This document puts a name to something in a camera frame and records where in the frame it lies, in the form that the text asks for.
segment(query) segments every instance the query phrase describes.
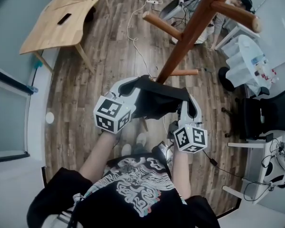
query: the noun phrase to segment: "hand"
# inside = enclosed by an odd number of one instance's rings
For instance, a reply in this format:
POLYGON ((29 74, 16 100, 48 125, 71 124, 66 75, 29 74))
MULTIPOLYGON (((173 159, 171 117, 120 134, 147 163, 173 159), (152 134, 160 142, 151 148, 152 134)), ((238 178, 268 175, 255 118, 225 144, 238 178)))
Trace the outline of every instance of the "hand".
POLYGON ((209 51, 213 51, 213 50, 215 50, 215 44, 214 44, 214 43, 212 43, 211 47, 210 47, 210 48, 208 48, 208 50, 209 50, 209 51))

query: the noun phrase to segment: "graphic print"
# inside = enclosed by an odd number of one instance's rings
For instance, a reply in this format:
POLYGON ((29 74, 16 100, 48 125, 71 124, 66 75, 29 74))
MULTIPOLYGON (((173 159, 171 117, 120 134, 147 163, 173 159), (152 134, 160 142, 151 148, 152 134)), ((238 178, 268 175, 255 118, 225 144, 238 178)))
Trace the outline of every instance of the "graphic print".
POLYGON ((84 198, 101 188, 117 182, 116 191, 124 197, 124 201, 132 204, 140 217, 151 213, 151 207, 160 201, 162 191, 174 189, 165 167, 154 158, 126 158, 118 163, 119 168, 113 167, 109 174, 96 182, 84 198))

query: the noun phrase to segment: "white sneaker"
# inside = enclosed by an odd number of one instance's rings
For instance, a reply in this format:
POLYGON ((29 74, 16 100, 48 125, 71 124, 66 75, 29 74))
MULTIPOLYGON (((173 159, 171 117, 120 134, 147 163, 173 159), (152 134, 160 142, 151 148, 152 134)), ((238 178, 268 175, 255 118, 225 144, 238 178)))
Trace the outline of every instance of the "white sneaker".
POLYGON ((131 145, 125 144, 122 148, 122 156, 130 155, 132 151, 131 145))
POLYGON ((176 38, 174 38, 174 37, 171 38, 171 43, 172 44, 176 44, 177 42, 178 42, 178 40, 176 38))
POLYGON ((147 135, 145 133, 140 133, 136 138, 136 144, 141 143, 144 146, 146 146, 147 143, 147 135))

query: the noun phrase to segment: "black cloth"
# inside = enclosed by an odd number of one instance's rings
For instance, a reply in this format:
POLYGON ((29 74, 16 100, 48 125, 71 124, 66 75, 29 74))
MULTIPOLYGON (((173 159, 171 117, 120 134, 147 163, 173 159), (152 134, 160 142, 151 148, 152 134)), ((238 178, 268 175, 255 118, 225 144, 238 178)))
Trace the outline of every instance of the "black cloth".
POLYGON ((194 117, 196 110, 191 103, 189 93, 186 88, 175 88, 163 85, 149 79, 148 75, 122 85, 119 89, 120 95, 129 95, 133 88, 141 89, 135 103, 136 110, 133 118, 146 117, 147 119, 160 119, 167 113, 174 113, 183 101, 188 101, 189 115, 194 117))
POLYGON ((76 171, 61 168, 29 207, 28 227, 39 228, 50 214, 74 205, 74 219, 84 227, 195 227, 219 228, 207 200, 179 195, 152 153, 136 154, 108 162, 105 174, 94 185, 76 171))

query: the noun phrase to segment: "wooden floor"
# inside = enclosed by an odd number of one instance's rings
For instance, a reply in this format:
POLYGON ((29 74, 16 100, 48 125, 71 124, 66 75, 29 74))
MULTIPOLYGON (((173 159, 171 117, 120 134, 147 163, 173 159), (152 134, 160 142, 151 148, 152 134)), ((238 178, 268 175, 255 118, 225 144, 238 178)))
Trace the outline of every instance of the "wooden floor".
MULTIPOLYGON (((46 176, 49 181, 60 167, 78 170, 90 154, 99 134, 94 126, 93 109, 100 95, 107 92, 116 81, 130 76, 147 74, 142 57, 135 51, 133 42, 127 38, 127 23, 131 13, 140 8, 145 0, 109 0, 112 12, 108 13, 105 0, 96 7, 95 18, 86 23, 82 46, 91 59, 96 73, 92 75, 73 48, 62 48, 55 66, 48 111, 55 121, 46 126, 46 176)), ((162 9, 171 0, 163 0, 162 9)), ((142 20, 147 4, 134 15, 129 29, 130 37, 138 37, 136 45, 143 54, 149 71, 157 76, 173 50, 170 37, 142 20)), ((217 71, 226 64, 221 53, 209 52, 209 42, 196 46, 179 65, 179 69, 207 68, 198 76, 170 77, 166 84, 187 87, 200 105, 203 122, 208 130, 206 152, 220 168, 243 175, 247 153, 241 148, 228 148, 227 142, 238 142, 237 137, 226 139, 230 130, 230 118, 221 108, 235 106, 236 93, 223 90, 217 71)), ((176 114, 165 117, 166 126, 176 119, 176 114)), ((147 120, 149 127, 147 147, 151 149, 165 138, 162 120, 147 120)), ((111 158, 121 154, 125 143, 134 144, 136 136, 143 131, 140 122, 133 120, 123 130, 119 144, 111 158)), ((207 198, 217 215, 235 207, 237 199, 222 190, 229 185, 239 190, 241 179, 214 168, 203 152, 190 156, 190 180, 192 195, 207 198)))

